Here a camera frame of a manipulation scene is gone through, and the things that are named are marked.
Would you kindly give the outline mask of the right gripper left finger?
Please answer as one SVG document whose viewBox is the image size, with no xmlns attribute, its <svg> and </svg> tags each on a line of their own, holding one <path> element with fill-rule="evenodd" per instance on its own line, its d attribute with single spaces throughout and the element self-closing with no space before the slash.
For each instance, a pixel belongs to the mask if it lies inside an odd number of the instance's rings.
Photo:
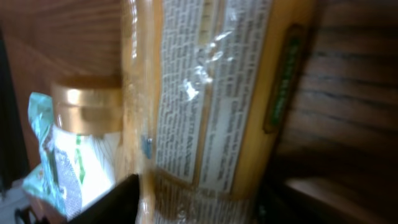
<svg viewBox="0 0 398 224">
<path fill-rule="evenodd" d="M 135 224 L 139 206 L 139 176 L 130 175 L 70 224 Z"/>
</svg>

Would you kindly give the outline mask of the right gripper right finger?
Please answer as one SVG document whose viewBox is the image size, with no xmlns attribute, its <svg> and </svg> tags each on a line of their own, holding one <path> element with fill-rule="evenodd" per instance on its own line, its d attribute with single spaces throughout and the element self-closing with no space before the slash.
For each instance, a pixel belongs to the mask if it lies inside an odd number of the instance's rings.
<svg viewBox="0 0 398 224">
<path fill-rule="evenodd" d="M 254 209 L 259 224 L 333 224 L 342 219 L 314 199 L 281 185 L 260 187 Z"/>
</svg>

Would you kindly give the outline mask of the mint green wipes pack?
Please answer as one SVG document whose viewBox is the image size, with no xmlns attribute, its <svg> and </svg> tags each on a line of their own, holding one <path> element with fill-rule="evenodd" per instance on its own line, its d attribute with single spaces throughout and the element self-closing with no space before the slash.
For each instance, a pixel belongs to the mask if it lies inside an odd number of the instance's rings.
<svg viewBox="0 0 398 224">
<path fill-rule="evenodd" d="M 40 164 L 24 179 L 22 188 L 31 196 L 49 203 L 68 221 L 81 213 L 80 180 L 67 151 L 75 150 L 76 136 L 71 135 L 65 149 L 58 145 L 63 130 L 56 127 L 52 98 L 33 92 L 29 97 L 28 119 L 39 142 Z"/>
</svg>

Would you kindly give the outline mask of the white bottle gold cap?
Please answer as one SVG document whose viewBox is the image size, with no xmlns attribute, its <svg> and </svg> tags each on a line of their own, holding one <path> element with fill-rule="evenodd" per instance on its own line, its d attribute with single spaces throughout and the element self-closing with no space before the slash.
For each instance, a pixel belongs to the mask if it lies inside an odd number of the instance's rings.
<svg viewBox="0 0 398 224">
<path fill-rule="evenodd" d="M 122 93 L 118 77 L 72 76 L 51 86 L 55 182 L 67 217 L 86 210 L 116 184 Z"/>
</svg>

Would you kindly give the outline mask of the orange spaghetti pasta package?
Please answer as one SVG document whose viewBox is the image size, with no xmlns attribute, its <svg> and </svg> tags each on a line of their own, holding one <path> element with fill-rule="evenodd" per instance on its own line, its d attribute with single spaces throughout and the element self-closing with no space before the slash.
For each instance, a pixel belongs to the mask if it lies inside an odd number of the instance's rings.
<svg viewBox="0 0 398 224">
<path fill-rule="evenodd" d="M 251 223 L 314 0 L 121 2 L 138 223 Z"/>
</svg>

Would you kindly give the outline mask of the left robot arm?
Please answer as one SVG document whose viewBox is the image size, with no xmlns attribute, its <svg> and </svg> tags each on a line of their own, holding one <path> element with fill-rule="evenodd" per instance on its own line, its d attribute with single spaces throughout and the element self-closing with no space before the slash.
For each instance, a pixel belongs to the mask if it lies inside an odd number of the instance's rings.
<svg viewBox="0 0 398 224">
<path fill-rule="evenodd" d="M 13 182 L 29 173 L 19 110 L 12 83 L 6 43 L 1 37 L 1 198 Z"/>
</svg>

